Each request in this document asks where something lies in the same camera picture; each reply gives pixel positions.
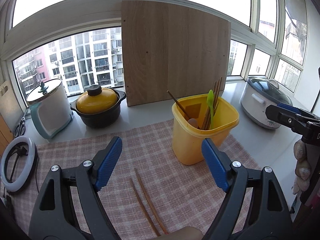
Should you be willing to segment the right gloved hand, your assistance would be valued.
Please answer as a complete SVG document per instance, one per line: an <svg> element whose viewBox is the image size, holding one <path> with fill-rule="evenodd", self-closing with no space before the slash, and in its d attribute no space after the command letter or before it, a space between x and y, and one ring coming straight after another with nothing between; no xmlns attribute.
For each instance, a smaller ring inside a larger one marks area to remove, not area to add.
<svg viewBox="0 0 320 240"><path fill-rule="evenodd" d="M310 185L311 166L307 160L306 144L302 140L295 142L293 153L296 159L295 181L292 187L293 194L305 192Z"/></svg>

